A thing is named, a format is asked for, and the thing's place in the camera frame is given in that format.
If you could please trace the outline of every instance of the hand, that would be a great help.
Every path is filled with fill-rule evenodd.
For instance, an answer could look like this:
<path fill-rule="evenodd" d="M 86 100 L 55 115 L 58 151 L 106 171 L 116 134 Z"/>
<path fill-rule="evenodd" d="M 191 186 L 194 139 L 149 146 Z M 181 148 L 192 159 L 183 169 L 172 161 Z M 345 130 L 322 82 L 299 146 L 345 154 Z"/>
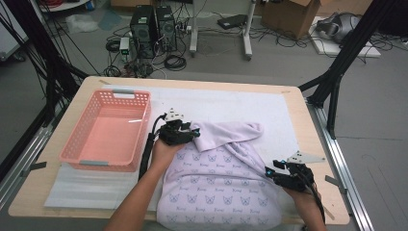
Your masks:
<path fill-rule="evenodd" d="M 183 147 L 184 144 L 170 146 L 158 139 L 153 146 L 150 168 L 165 171 L 170 166 L 174 155 Z"/>

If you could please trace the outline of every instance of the black metal frame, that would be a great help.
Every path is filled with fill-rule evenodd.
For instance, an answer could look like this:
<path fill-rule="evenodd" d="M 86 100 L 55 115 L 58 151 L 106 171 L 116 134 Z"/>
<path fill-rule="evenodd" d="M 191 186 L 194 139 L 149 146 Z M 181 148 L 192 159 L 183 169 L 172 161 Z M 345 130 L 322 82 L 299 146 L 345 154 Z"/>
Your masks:
<path fill-rule="evenodd" d="M 372 34 L 398 1 L 373 0 L 329 69 L 318 78 L 299 86 L 301 91 L 318 86 L 315 92 L 307 97 L 308 103 L 317 108 L 322 108 L 324 101 L 330 95 L 327 130 L 332 139 L 336 138 L 334 129 L 342 78 L 360 51 L 366 46 Z"/>
<path fill-rule="evenodd" d="M 39 21 L 30 1 L 4 0 L 3 2 L 7 5 L 31 43 L 35 46 L 42 60 L 36 60 L 31 57 L 24 41 L 21 40 L 21 38 L 15 33 L 14 28 L 10 27 L 3 18 L 0 18 L 0 23 L 10 32 L 24 51 L 26 51 L 30 61 L 35 66 L 38 75 L 46 76 L 47 85 L 45 89 L 45 106 L 6 159 L 0 164 L 0 183 L 13 167 L 14 163 L 18 160 L 19 156 L 31 141 L 37 130 L 41 126 L 47 126 L 48 123 L 55 118 L 55 108 L 58 102 L 63 98 L 73 98 L 79 85 L 72 75 L 75 75 L 80 79 L 88 77 L 87 73 L 69 64 L 62 58 L 53 41 L 45 31 L 42 23 Z M 38 62 L 43 62 L 45 68 L 42 69 L 38 67 Z"/>

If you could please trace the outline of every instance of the wooden table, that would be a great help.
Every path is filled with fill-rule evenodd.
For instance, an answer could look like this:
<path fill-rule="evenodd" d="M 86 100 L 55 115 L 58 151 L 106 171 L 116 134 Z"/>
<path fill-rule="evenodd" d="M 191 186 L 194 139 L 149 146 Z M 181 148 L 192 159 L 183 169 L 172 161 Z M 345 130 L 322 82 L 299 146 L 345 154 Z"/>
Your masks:
<path fill-rule="evenodd" d="M 68 140 L 75 123 L 78 121 L 80 114 L 87 105 L 93 91 L 101 89 L 104 85 L 197 90 L 234 90 L 282 94 L 286 100 L 291 115 L 293 128 L 300 150 L 305 153 L 313 153 L 314 155 L 325 157 L 322 144 L 320 143 L 317 130 L 310 117 L 304 98 L 300 90 L 296 87 L 89 77 L 78 90 L 72 103 L 65 112 L 64 117 L 38 158 L 38 162 L 47 162 L 47 167 L 33 170 L 27 177 L 9 208 L 9 214 L 11 216 L 41 218 L 109 218 L 112 215 L 114 212 L 113 210 L 57 209 L 45 208 L 43 206 L 57 177 L 61 165 L 59 154 L 61 153 L 64 144 Z M 347 224 L 349 222 L 349 216 L 339 189 L 324 181 L 325 175 L 333 177 L 329 164 L 327 162 L 308 164 L 308 167 L 313 170 L 313 173 L 316 176 L 315 178 L 319 186 L 319 192 L 322 195 L 322 203 L 327 209 L 326 223 Z M 149 212 L 146 215 L 146 219 L 155 219 L 155 213 Z M 282 221 L 284 223 L 302 222 L 296 213 L 291 215 L 284 214 Z"/>

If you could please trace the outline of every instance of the cardboard box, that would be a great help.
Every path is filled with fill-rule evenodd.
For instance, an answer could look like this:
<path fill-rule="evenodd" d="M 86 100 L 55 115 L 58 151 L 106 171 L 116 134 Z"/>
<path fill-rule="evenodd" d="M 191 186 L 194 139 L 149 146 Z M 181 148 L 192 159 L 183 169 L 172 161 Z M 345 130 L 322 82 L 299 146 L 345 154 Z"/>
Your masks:
<path fill-rule="evenodd" d="M 137 5 L 153 5 L 156 1 L 152 0 L 111 0 L 111 6 L 115 8 L 135 8 Z"/>
<path fill-rule="evenodd" d="M 318 16 L 328 17 L 334 12 L 354 13 L 363 15 L 370 6 L 372 0 L 334 0 L 319 8 Z"/>
<path fill-rule="evenodd" d="M 262 14 L 262 25 L 291 39 L 306 36 L 320 5 L 331 0 L 285 0 L 268 2 Z"/>

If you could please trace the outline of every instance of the pink plastic basket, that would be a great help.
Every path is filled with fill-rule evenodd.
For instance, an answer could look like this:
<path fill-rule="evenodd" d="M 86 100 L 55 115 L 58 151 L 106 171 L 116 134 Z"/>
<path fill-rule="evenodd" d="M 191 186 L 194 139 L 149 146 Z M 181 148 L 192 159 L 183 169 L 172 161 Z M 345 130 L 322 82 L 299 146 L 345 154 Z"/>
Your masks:
<path fill-rule="evenodd" d="M 60 161 L 78 169 L 135 171 L 149 117 L 149 92 L 96 90 Z"/>

